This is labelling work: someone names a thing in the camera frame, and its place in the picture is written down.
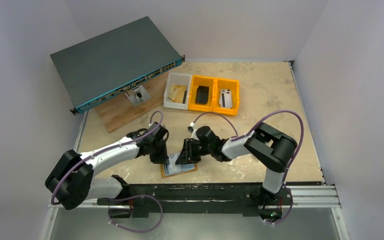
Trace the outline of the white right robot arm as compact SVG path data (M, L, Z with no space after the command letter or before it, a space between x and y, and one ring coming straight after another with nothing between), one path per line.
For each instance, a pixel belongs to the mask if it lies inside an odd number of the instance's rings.
M220 138L209 126L202 126L195 131L194 138L184 139L175 164L195 164L206 155L218 162L230 162L251 154L266 167L260 196L272 204L280 198L287 165L297 148L295 139L264 122L239 140Z

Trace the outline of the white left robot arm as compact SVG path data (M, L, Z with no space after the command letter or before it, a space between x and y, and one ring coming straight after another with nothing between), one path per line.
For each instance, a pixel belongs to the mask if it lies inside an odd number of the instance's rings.
M98 179L96 176L128 160L148 155L152 163L167 164L166 141L169 131L154 122L102 148L78 153L67 150L45 180L51 192L51 204L72 210L90 199L111 199L118 205L129 199L127 183L119 176Z

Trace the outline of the yellow leather card holder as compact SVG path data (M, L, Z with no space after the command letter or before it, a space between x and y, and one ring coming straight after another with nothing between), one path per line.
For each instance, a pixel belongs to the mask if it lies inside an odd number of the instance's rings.
M198 170L198 167L195 163L187 164L176 164L180 153L174 153L168 155L169 164L162 164L161 168L161 177L168 178L181 174L191 173Z

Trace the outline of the gold cards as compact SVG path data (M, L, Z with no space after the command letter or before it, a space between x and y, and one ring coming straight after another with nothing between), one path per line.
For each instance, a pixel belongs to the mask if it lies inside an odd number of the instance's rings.
M173 103L184 104L186 102L187 86L171 84L168 92L168 99Z

